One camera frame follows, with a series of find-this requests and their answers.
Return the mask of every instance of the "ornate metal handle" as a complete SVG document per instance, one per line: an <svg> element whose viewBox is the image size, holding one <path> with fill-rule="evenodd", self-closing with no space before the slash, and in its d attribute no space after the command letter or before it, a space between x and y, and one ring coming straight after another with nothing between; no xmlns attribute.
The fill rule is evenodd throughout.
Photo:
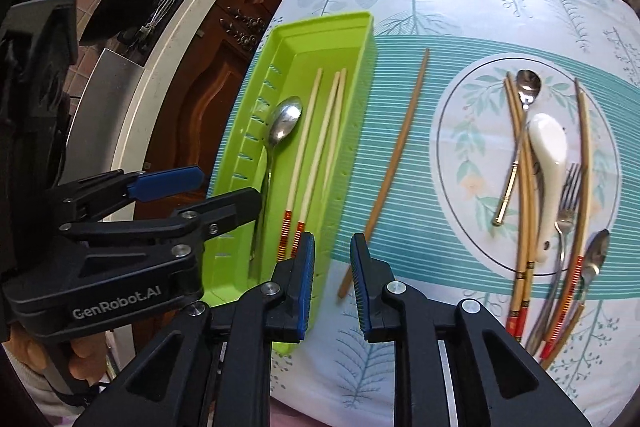
<svg viewBox="0 0 640 427"><path fill-rule="evenodd" d="M238 31L235 26L226 22L224 19L220 19L220 25L225 29L225 32L236 39L242 49L248 52L255 51L255 48L258 45L258 39L255 35L247 35Z"/></svg>
<svg viewBox="0 0 640 427"><path fill-rule="evenodd" d="M261 17L249 17L248 15L244 15L238 8L227 7L226 9L234 19L242 21L250 30L260 35L262 35L267 28L266 22Z"/></svg>

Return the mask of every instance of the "metal pivot bolt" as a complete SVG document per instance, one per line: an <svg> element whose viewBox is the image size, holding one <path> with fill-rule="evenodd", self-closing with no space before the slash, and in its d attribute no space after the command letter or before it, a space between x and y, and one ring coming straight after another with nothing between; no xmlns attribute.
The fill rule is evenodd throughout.
<svg viewBox="0 0 640 427"><path fill-rule="evenodd" d="M480 303L474 299L466 299L462 301L462 309L467 313L478 313L480 308Z"/></svg>
<svg viewBox="0 0 640 427"><path fill-rule="evenodd" d="M195 301L193 304L187 306L187 313L190 314L191 317L202 315L206 310L207 305L202 301Z"/></svg>
<svg viewBox="0 0 640 427"><path fill-rule="evenodd" d="M189 245L175 245L171 249L171 254L174 257L185 257L191 253L191 247Z"/></svg>
<svg viewBox="0 0 640 427"><path fill-rule="evenodd" d="M406 292L406 284L400 281L391 281L386 285L386 289L390 293L394 293L396 295L400 295L401 293Z"/></svg>
<svg viewBox="0 0 640 427"><path fill-rule="evenodd" d="M264 294L264 295L276 295L276 293L278 293L280 291L280 285L276 282L266 282L264 283L262 286L260 286L260 291Z"/></svg>

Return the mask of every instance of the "green cutlery tray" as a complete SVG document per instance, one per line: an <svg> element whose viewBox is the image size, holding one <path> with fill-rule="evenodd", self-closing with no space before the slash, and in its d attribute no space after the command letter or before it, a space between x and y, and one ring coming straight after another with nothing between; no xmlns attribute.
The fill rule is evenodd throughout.
<svg viewBox="0 0 640 427"><path fill-rule="evenodd" d="M266 131L264 122L268 114L278 103L290 96L300 97L303 113L292 135L275 150L273 176L265 214L264 251L261 259L256 256L253 261L258 263L258 266L253 267L252 273L259 273L258 278L250 279L248 275L253 222L206 242L202 282L205 289L204 301L211 306L238 299L247 289L271 278L276 264L290 179L302 124L306 117L305 109L316 71L322 68L322 81L312 115L293 209L287 248L289 256L334 73L347 68L340 130L327 190L323 190L322 185L330 133L325 143L316 188L306 220L306 231L312 232L316 239L310 325L313 323L322 296L367 108L376 62L376 45L372 29L373 16L370 13L354 12L283 24L274 28L269 35L248 81L231 128L220 161L214 194L245 187L260 190L266 168L263 138ZM290 346L279 344L276 349L286 353Z"/></svg>

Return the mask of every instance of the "tablecloth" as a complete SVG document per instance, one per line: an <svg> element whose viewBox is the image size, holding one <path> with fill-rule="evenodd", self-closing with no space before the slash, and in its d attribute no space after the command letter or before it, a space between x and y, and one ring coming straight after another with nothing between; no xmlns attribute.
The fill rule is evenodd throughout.
<svg viewBox="0 0 640 427"><path fill-rule="evenodd" d="M370 241L398 279L430 298L478 299L508 313L517 198L489 224L513 152L501 81L529 69L543 88L532 112L555 117L579 161L572 78L590 101L594 187L590 232L612 233L609 256L572 337L549 368L594 426L607 426L640 383L640 23L621 0L283 0L277 24L368 10L378 61L330 273L314 328L274 354L274 397L335 427L392 425L393 347L367 344L353 295L335 297L349 241L364 229L425 48L431 60L398 173ZM254 62L247 73L249 78ZM230 122L238 110L246 79ZM223 145L228 139L227 127ZM211 189L216 169L212 174ZM536 269L529 327L553 258Z"/></svg>

